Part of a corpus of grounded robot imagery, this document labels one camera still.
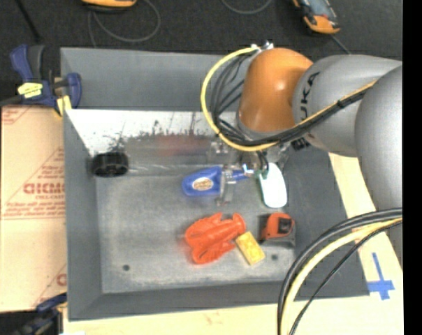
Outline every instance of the cardboard sheet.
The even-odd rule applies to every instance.
[[[0,313],[66,291],[64,141],[51,108],[1,112]]]

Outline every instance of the blue cross mark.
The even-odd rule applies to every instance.
[[[370,292],[379,292],[381,300],[390,299],[388,291],[395,289],[393,282],[384,280],[384,275],[381,272],[379,259],[377,258],[376,253],[372,254],[372,258],[374,259],[374,263],[376,264],[377,273],[379,274],[379,280],[368,282],[368,290]]]

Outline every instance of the yellow block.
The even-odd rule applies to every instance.
[[[250,231],[236,238],[236,244],[250,265],[262,261],[265,254]]]

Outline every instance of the yellow cable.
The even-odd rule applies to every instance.
[[[289,316],[291,304],[293,300],[295,299],[296,295],[298,294],[298,291],[301,288],[301,285],[303,284],[304,280],[307,278],[307,276],[313,270],[313,268],[315,268],[327,255],[331,254],[333,251],[335,251],[339,247],[345,244],[348,244],[349,242],[352,242],[355,239],[364,238],[368,236],[369,234],[371,234],[372,232],[374,232],[375,230],[378,230],[379,228],[382,228],[387,225],[392,225],[401,220],[402,218],[397,218],[395,220],[373,223],[372,225],[359,228],[358,230],[352,233],[349,233],[348,235],[330,243],[321,251],[319,251],[313,258],[311,258],[303,267],[303,269],[300,271],[300,273],[298,273],[298,275],[296,276],[295,280],[293,281],[290,287],[290,290],[287,292],[287,296],[286,296],[286,300],[284,302],[284,308],[283,308],[283,314],[284,314],[283,326],[286,330],[286,334],[289,333],[291,325],[293,324],[290,321],[291,317]]]
[[[235,52],[232,52],[232,53],[226,55],[225,57],[220,59],[213,67],[211,67],[211,69],[207,73],[205,80],[203,81],[203,84],[202,84],[200,101],[201,101],[201,107],[202,107],[203,115],[205,116],[206,121],[210,125],[211,129],[220,137],[220,139],[222,139],[228,146],[233,147],[234,149],[237,149],[237,150],[240,150],[240,151],[264,150],[264,149],[267,149],[269,147],[272,147],[273,145],[277,144],[278,142],[270,142],[270,143],[267,143],[267,144],[256,145],[256,146],[253,146],[253,147],[246,147],[246,146],[243,146],[243,145],[236,144],[236,143],[232,142],[231,140],[229,140],[225,135],[223,135],[221,133],[220,129],[216,126],[216,124],[214,124],[212,117],[211,117],[211,114],[208,112],[208,108],[206,106],[206,89],[208,87],[208,83],[211,80],[211,77],[214,75],[216,70],[219,69],[220,66],[222,66],[224,63],[226,63],[227,61],[229,61],[230,59],[232,59],[234,57],[237,57],[241,54],[250,53],[250,52],[253,52],[253,51],[258,50],[258,49],[259,49],[259,47],[257,47],[257,46],[256,47],[247,47],[247,48],[242,48],[241,50],[238,50],[238,51],[235,51]]]
[[[240,151],[260,151],[260,150],[264,150],[267,149],[269,147],[272,147],[273,145],[278,144],[279,140],[276,142],[269,142],[269,143],[265,143],[265,144],[260,144],[260,145],[254,145],[254,146],[244,146],[244,145],[240,145],[237,144],[235,142],[232,142],[231,140],[229,140],[225,135],[222,134],[222,132],[220,131],[219,127],[216,126],[216,124],[213,122],[211,114],[208,112],[208,107],[206,106],[206,89],[208,87],[208,84],[210,83],[211,77],[216,73],[216,70],[218,70],[224,63],[226,63],[227,61],[231,60],[234,57],[237,57],[241,54],[245,54],[245,53],[250,53],[253,52],[255,50],[258,50],[259,47],[246,47],[246,48],[242,48],[241,50],[232,52],[230,54],[227,54],[225,57],[223,57],[222,59],[218,60],[218,62],[211,67],[211,69],[208,71],[205,80],[203,81],[202,84],[202,89],[201,89],[201,107],[202,107],[202,111],[203,111],[203,115],[205,116],[206,121],[208,122],[208,124],[210,125],[211,129],[219,136],[219,138],[221,140],[223,140],[228,146],[233,147],[234,149],[240,150]],[[372,87],[372,85],[376,82],[377,80],[373,80],[372,82],[366,84],[365,86],[355,90],[354,92],[347,94],[346,96],[343,96],[341,99],[335,101],[332,105],[329,105],[328,107],[325,107],[324,109],[318,111],[317,113],[309,116],[308,118],[302,120],[300,123],[296,124],[295,127],[300,126],[306,122],[308,122],[309,120],[312,120],[313,118],[317,117],[318,115],[320,115],[321,113],[325,112],[328,108],[334,106],[335,104],[339,103],[340,101],[343,101],[351,96],[353,96],[354,94],[360,93],[361,91],[364,91],[370,87]]]

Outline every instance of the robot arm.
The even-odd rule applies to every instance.
[[[357,157],[378,211],[402,207],[401,61],[340,55],[312,64],[290,50],[263,51],[247,70],[239,127],[254,138],[277,135],[373,82],[361,100],[308,130],[305,139],[319,149]],[[402,266],[402,228],[389,236]]]

